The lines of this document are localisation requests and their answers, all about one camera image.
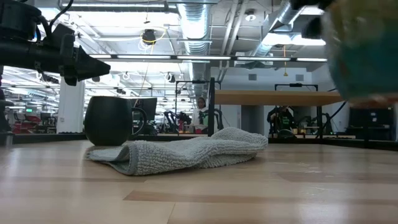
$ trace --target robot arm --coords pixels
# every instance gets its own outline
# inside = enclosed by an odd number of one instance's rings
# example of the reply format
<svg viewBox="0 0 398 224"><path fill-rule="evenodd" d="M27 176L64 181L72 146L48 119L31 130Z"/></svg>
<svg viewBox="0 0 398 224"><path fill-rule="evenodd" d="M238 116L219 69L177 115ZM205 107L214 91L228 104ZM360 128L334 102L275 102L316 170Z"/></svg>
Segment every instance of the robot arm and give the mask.
<svg viewBox="0 0 398 224"><path fill-rule="evenodd" d="M31 42L42 24L47 36ZM51 26L34 6L0 0L0 65L61 74L68 85L109 73L111 67L91 58L82 47L74 47L74 31L59 24Z"/></svg>

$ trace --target white column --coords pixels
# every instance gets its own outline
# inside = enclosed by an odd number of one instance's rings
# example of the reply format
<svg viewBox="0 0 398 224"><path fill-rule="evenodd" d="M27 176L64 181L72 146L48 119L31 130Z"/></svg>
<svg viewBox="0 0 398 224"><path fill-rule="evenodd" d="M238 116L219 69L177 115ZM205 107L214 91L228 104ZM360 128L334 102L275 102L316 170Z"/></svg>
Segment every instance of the white column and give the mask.
<svg viewBox="0 0 398 224"><path fill-rule="evenodd" d="M83 131L83 109L85 104L85 83L69 86L61 80L57 133Z"/></svg>

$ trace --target desk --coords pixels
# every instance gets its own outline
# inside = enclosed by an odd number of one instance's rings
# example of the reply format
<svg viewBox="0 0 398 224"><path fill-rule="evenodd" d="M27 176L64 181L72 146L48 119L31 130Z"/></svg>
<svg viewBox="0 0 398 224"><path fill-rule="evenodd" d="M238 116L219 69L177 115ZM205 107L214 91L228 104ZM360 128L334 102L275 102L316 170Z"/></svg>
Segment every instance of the desk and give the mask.
<svg viewBox="0 0 398 224"><path fill-rule="evenodd" d="M298 139L315 139L316 134L295 134ZM337 135L337 134L324 134L323 138L343 138L343 139L356 139L355 135Z"/></svg>
<svg viewBox="0 0 398 224"><path fill-rule="evenodd" d="M337 92L216 90L217 105L323 106L343 101Z"/></svg>
<svg viewBox="0 0 398 224"><path fill-rule="evenodd" d="M1 223L398 223L396 152L270 144L233 166L129 177L86 160L91 146L0 148Z"/></svg>

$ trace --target person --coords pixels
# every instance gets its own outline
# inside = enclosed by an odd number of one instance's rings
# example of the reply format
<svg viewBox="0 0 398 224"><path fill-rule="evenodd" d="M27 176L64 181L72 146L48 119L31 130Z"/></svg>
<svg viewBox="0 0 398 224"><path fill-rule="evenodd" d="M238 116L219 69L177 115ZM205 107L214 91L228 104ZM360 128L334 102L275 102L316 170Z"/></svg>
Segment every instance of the person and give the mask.
<svg viewBox="0 0 398 224"><path fill-rule="evenodd" d="M268 113L267 121L272 124L269 130L270 133L277 133L282 129L290 130L295 127L294 119L288 106L275 107Z"/></svg>
<svg viewBox="0 0 398 224"><path fill-rule="evenodd" d="M206 100L203 97L199 97L197 99L197 104L198 104L198 108L193 110L192 123L195 126L195 129L198 131L200 130L199 133L202 133L202 130L204 130L207 127L201 126L201 125L206 125L206 124L203 124L203 120L201 121L200 113L205 112L206 110L208 110L208 108L206 107Z"/></svg>

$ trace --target fluorescent light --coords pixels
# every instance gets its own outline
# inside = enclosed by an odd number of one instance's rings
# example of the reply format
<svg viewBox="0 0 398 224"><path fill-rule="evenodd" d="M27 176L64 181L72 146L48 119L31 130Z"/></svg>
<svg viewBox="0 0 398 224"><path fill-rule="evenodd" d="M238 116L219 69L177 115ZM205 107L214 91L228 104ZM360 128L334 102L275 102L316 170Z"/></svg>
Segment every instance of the fluorescent light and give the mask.
<svg viewBox="0 0 398 224"><path fill-rule="evenodd" d="M277 45L277 44L283 44L283 45L288 45L292 44L292 39L290 38L290 35L288 34L274 34L270 33L267 34L266 37L262 40L261 42L263 45Z"/></svg>
<svg viewBox="0 0 398 224"><path fill-rule="evenodd" d="M318 8L318 6L304 6L304 9L300 15L320 16L323 13L324 11Z"/></svg>
<svg viewBox="0 0 398 224"><path fill-rule="evenodd" d="M13 93L15 94L22 94L22 95L28 95L29 92L24 90L24 89L20 89L20 88L9 88Z"/></svg>
<svg viewBox="0 0 398 224"><path fill-rule="evenodd" d="M306 39L299 34L293 37L292 44L305 46L324 46L326 45L326 42L321 39Z"/></svg>
<svg viewBox="0 0 398 224"><path fill-rule="evenodd" d="M170 59L166 55L118 55L118 58L125 59Z"/></svg>
<svg viewBox="0 0 398 224"><path fill-rule="evenodd" d="M13 81L6 80L6 79L2 79L1 82L2 83L7 83L7 84L10 84L10 85L16 85L16 83L14 83Z"/></svg>
<svg viewBox="0 0 398 224"><path fill-rule="evenodd" d="M92 58L111 58L110 55L90 55Z"/></svg>
<svg viewBox="0 0 398 224"><path fill-rule="evenodd" d="M164 7L163 4L97 4L97 3L73 3L73 7Z"/></svg>
<svg viewBox="0 0 398 224"><path fill-rule="evenodd" d="M279 57L238 57L237 60L262 61L262 62L288 62L290 58Z"/></svg>
<svg viewBox="0 0 398 224"><path fill-rule="evenodd" d="M298 62L327 62L326 58L298 58Z"/></svg>
<svg viewBox="0 0 398 224"><path fill-rule="evenodd" d="M177 59L181 60L231 60L231 57L225 56L177 56Z"/></svg>
<svg viewBox="0 0 398 224"><path fill-rule="evenodd" d="M10 109L25 109L25 106L8 106Z"/></svg>

